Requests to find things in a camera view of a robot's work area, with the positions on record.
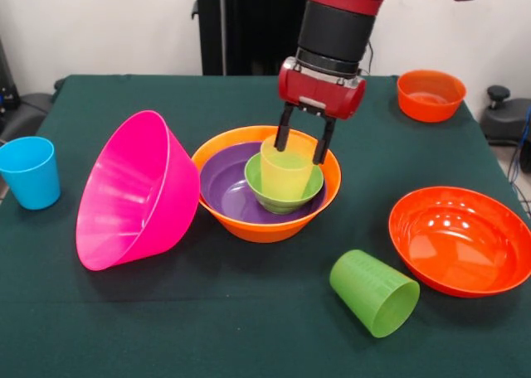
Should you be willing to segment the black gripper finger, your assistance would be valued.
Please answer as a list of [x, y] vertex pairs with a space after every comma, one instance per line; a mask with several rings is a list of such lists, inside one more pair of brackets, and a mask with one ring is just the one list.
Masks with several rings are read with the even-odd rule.
[[274, 147], [278, 152], [284, 152], [288, 137], [290, 134], [290, 119], [294, 111], [294, 105], [290, 102], [285, 102], [283, 113], [280, 116], [280, 122], [277, 127]]
[[322, 118], [325, 122], [323, 135], [315, 147], [313, 156], [314, 165], [323, 164], [334, 134], [336, 118], [326, 114], [325, 104], [304, 96], [300, 96], [298, 108], [306, 113]]

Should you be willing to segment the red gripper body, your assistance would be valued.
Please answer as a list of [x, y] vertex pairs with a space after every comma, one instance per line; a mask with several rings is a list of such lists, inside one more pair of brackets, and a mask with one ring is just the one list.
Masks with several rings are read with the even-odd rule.
[[350, 119], [362, 103], [366, 80], [345, 79], [302, 66], [287, 57], [278, 75], [279, 96], [296, 106], [308, 105], [336, 119]]

